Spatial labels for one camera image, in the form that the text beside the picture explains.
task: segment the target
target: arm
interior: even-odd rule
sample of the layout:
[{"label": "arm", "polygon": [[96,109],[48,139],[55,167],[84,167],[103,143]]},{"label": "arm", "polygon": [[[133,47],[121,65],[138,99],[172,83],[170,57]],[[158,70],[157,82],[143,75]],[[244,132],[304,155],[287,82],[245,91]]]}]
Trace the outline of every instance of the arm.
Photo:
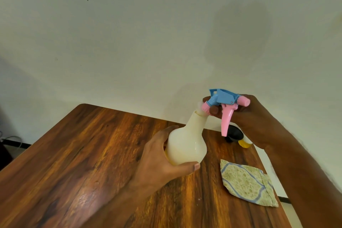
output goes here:
[{"label": "arm", "polygon": [[166,158],[164,143],[178,126],[161,130],[145,144],[139,165],[131,180],[107,204],[90,217],[81,228],[119,228],[135,209],[170,180],[193,173],[200,168],[198,162],[173,166]]},{"label": "arm", "polygon": [[[342,195],[305,148],[250,95],[232,122],[267,153],[304,228],[342,227]],[[222,117],[221,107],[210,113]]]}]

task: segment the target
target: finger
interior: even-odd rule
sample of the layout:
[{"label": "finger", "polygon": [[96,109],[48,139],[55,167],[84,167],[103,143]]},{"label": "finger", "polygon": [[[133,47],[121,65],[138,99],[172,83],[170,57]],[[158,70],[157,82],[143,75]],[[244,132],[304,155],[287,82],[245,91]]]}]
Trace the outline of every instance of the finger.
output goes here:
[{"label": "finger", "polygon": [[178,178],[181,176],[190,175],[191,173],[194,173],[196,170],[198,170],[201,167],[201,165],[197,162],[185,162],[176,166],[173,166],[172,168],[172,174],[174,178]]},{"label": "finger", "polygon": [[206,101],[208,101],[210,98],[211,98],[210,96],[209,96],[209,97],[204,97],[204,98],[202,99],[203,103],[206,102]]},{"label": "finger", "polygon": [[210,107],[209,112],[211,115],[217,118],[222,118],[222,106],[213,105],[212,107]]},{"label": "finger", "polygon": [[167,128],[165,128],[164,130],[160,130],[159,132],[157,132],[153,137],[152,137],[152,141],[153,142],[157,142],[160,144],[164,144],[164,142],[169,138],[169,134],[170,132],[172,132],[173,130],[179,128],[178,125],[172,125],[169,126]]}]

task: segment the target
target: fingernail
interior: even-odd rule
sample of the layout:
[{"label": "fingernail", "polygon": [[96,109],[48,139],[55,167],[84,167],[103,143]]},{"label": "fingernail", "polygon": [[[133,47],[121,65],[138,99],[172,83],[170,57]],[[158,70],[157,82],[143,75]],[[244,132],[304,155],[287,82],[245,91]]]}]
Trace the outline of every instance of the fingernail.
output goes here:
[{"label": "fingernail", "polygon": [[194,169],[195,169],[194,171],[198,170],[200,167],[201,167],[201,164],[196,163],[196,164],[195,164],[195,167],[194,167]]},{"label": "fingernail", "polygon": [[219,112],[219,108],[216,106],[213,106],[210,108],[210,113],[217,114]]}]

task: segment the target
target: white wall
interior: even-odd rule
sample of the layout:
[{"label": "white wall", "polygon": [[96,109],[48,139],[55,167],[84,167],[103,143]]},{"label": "white wall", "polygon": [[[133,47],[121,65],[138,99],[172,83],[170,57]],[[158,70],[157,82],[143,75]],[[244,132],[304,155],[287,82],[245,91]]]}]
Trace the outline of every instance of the white wall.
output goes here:
[{"label": "white wall", "polygon": [[342,185],[342,0],[0,4],[5,135],[32,144],[80,103],[185,123],[227,88],[256,95]]}]

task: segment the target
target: bottle neck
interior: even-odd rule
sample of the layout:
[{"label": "bottle neck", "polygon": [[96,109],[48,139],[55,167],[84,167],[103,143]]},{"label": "bottle neck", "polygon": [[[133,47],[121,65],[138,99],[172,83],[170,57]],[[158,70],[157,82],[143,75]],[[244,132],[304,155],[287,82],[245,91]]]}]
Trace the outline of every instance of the bottle neck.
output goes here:
[{"label": "bottle neck", "polygon": [[196,111],[194,111],[189,121],[186,123],[185,128],[191,130],[195,134],[202,135],[202,131],[207,122],[207,118],[208,118],[208,115],[201,116],[201,115],[198,115]]}]

